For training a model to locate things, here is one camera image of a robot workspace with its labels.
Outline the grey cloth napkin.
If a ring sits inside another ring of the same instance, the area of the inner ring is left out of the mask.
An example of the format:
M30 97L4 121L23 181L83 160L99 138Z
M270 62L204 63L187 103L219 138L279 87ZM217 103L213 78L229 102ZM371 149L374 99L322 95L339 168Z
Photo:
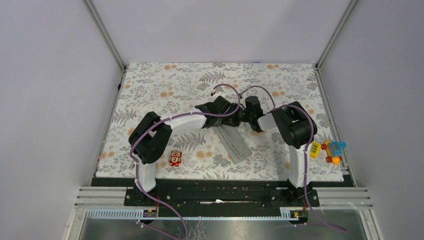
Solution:
M240 164L253 153L236 127L222 125L214 128L234 164Z

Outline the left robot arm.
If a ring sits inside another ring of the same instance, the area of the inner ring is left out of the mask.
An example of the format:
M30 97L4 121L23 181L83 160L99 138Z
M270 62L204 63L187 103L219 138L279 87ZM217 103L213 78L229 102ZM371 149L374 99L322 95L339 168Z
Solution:
M214 101L169 117L161 117L154 111L148 112L128 138L129 156L135 165L134 186L138 188L136 199L144 206L154 202L156 162L163 155L172 135L235 124L244 111L241 102L231 103L218 96Z

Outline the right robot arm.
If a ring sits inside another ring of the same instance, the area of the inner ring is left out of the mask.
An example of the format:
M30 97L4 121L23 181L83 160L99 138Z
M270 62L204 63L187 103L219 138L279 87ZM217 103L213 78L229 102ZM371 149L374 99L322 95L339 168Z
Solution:
M287 105L277 107L264 114L256 96L247 97L245 107L239 108L233 123L249 123L255 132L264 132L278 129L284 143L289 147L289 163L287 190L283 194L293 206L301 205L307 194L312 190L308 170L309 163L306 156L309 146L317 133L317 125L303 106L294 101Z

